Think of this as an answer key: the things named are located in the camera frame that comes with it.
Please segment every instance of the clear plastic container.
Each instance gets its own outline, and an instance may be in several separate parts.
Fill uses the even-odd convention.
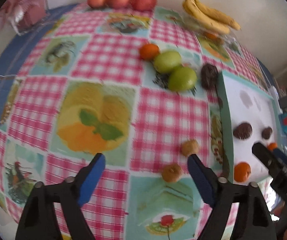
[[[228,45],[237,42],[237,37],[233,32],[230,32],[229,35],[222,35],[214,31],[208,30],[204,26],[202,26],[197,19],[190,16],[186,12],[183,12],[181,18],[183,25],[186,27],[186,29],[195,33],[196,35],[202,35],[207,39],[217,39],[218,41],[222,40],[222,43],[225,42]]]

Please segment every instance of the lemon illustration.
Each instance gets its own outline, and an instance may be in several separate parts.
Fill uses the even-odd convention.
[[[126,101],[102,94],[102,85],[83,82],[68,90],[57,119],[57,135],[72,151],[113,150],[128,136]]]
[[[103,104],[101,88],[101,84],[81,83],[72,91],[68,91],[60,112],[64,112],[71,106],[87,105],[94,108],[95,112],[100,113]]]

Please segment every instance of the chocolate cookie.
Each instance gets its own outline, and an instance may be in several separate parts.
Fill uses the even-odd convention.
[[[271,134],[272,134],[272,128],[270,126],[268,126],[262,130],[261,137],[266,139],[266,140],[269,140]]]
[[[218,80],[218,70],[214,65],[205,64],[201,69],[201,86],[206,89],[213,89]]]
[[[241,123],[233,130],[233,136],[241,140],[246,140],[250,138],[251,135],[252,126],[248,122]]]

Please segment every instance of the blue gripper pad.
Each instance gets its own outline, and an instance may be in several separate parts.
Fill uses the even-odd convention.
[[[193,155],[188,157],[188,171],[196,184],[202,200],[213,208],[215,205],[215,190],[202,168],[206,169],[198,157],[194,158]]]
[[[103,154],[97,159],[92,170],[84,180],[80,187],[78,204],[82,207],[85,203],[88,203],[92,193],[94,192],[97,183],[105,169],[106,159]]]

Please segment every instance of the brown round snack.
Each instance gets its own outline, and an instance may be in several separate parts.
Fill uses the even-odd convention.
[[[165,182],[177,182],[181,175],[182,168],[177,163],[165,166],[161,173],[161,176]]]
[[[241,123],[233,130],[233,136],[241,140],[246,140],[250,138],[251,135],[252,126],[248,122]]]
[[[200,147],[196,140],[185,141],[181,144],[181,153],[186,157],[189,157],[191,154],[197,154],[199,149]]]
[[[269,140],[271,134],[272,134],[272,128],[270,126],[268,126],[262,130],[261,137],[266,139],[266,140]]]
[[[209,63],[203,65],[201,69],[201,86],[206,89],[213,89],[218,79],[218,70],[214,65]]]

